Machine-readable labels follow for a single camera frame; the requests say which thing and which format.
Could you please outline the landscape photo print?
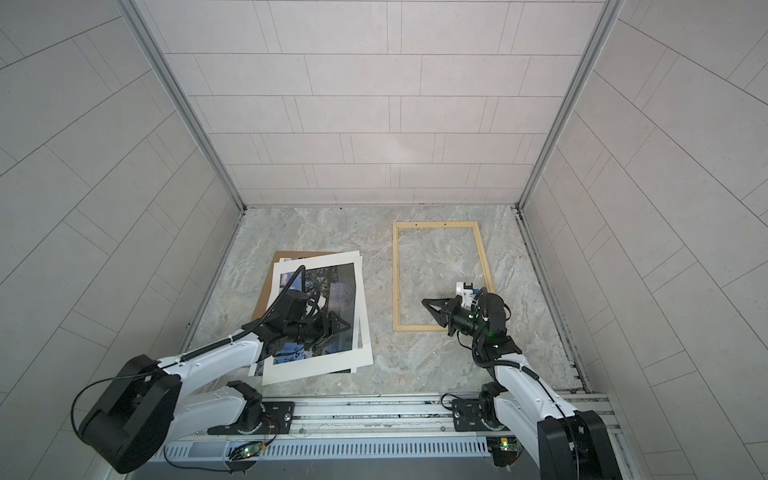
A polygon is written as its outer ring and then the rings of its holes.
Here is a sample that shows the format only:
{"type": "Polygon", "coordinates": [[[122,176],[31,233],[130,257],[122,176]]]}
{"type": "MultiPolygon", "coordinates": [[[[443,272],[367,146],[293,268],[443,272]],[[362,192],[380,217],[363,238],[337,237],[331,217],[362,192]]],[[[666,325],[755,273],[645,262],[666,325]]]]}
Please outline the landscape photo print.
{"type": "MultiPolygon", "coordinates": [[[[273,367],[301,363],[335,354],[348,353],[356,348],[356,342],[358,341],[355,332],[357,283],[353,264],[347,263],[316,269],[303,269],[299,273],[282,273],[279,275],[278,286],[279,290],[275,299],[281,298],[289,290],[298,290],[313,298],[317,298],[321,311],[333,311],[350,323],[352,325],[352,347],[323,348],[322,345],[327,338],[314,347],[301,347],[288,343],[280,351],[262,350],[259,359],[259,370],[263,370],[267,366],[273,367]]],[[[275,299],[270,303],[265,313],[271,310],[271,305],[275,299]]]]}

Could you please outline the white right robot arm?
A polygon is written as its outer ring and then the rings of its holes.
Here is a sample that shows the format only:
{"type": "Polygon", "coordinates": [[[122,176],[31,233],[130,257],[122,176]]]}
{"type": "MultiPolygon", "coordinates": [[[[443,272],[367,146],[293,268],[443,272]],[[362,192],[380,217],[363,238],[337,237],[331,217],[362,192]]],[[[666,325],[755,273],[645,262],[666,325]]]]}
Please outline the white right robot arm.
{"type": "Polygon", "coordinates": [[[495,466],[528,453],[543,479],[621,478],[603,420],[567,402],[531,368],[507,332],[511,310],[499,295],[462,283],[454,297],[422,304],[449,335],[470,339],[473,362],[492,378],[478,397],[453,396],[447,408],[457,431],[491,433],[495,466]]]}

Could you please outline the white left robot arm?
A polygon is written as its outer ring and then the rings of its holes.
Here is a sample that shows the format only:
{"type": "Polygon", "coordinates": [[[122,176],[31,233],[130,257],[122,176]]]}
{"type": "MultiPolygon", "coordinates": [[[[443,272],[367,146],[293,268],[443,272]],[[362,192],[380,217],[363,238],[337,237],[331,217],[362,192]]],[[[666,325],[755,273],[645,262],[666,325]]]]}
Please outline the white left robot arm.
{"type": "Polygon", "coordinates": [[[318,299],[283,290],[259,319],[228,337],[177,356],[130,359],[116,376],[104,379],[105,391],[72,427],[121,474],[195,432],[275,435],[279,421],[248,383],[230,381],[209,393],[201,387],[273,356],[288,343],[323,347],[352,327],[318,299]]]}

